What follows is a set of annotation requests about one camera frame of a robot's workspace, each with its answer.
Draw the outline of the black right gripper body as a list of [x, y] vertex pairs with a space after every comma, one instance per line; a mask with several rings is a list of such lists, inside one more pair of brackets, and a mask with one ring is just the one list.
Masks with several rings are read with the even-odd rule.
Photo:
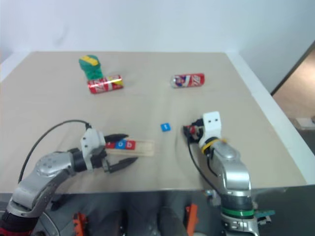
[[190, 133], [197, 137], [197, 143], [198, 143], [200, 141], [200, 139], [202, 138], [203, 133], [204, 133], [203, 119], [202, 118], [197, 119], [191, 125], [194, 125], [194, 132], [190, 132]]

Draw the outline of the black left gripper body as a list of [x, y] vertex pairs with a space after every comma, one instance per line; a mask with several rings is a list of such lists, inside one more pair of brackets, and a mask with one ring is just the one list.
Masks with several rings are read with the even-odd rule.
[[110, 172], [110, 162], [107, 158], [105, 148], [103, 148], [98, 154], [92, 155], [91, 164], [93, 169], [102, 168], [104, 172]]

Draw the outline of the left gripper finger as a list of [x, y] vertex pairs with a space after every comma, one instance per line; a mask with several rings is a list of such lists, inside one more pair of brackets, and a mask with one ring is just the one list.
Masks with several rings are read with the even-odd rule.
[[130, 166], [131, 164], [133, 164], [137, 159], [138, 159], [138, 157], [128, 157], [126, 159], [120, 160], [116, 164], [109, 165], [109, 173], [114, 173], [114, 172], [117, 172], [119, 170], [122, 170], [122, 169]]
[[111, 135], [104, 136], [104, 139], [106, 143], [115, 143], [127, 137], [128, 137], [128, 134], [111, 134]]

